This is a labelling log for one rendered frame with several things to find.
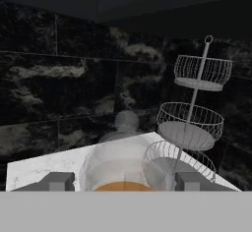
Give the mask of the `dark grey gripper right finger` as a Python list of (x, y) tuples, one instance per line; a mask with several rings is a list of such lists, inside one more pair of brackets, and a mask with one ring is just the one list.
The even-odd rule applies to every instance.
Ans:
[(212, 183), (200, 173), (177, 172), (175, 174), (176, 191), (201, 191), (201, 192), (232, 192), (231, 188)]

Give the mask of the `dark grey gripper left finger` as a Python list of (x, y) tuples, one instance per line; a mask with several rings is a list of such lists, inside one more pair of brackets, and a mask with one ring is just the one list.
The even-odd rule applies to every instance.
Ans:
[(18, 188), (18, 191), (29, 192), (68, 192), (75, 191), (75, 174), (73, 172), (50, 172), (40, 181)]

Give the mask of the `clear glass jar orange contents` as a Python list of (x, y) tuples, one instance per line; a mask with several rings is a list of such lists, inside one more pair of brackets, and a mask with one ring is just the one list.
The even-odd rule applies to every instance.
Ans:
[(104, 135), (86, 156), (80, 189), (91, 191), (172, 191), (172, 169), (164, 159), (146, 158), (150, 145), (131, 110), (115, 117), (115, 130)]

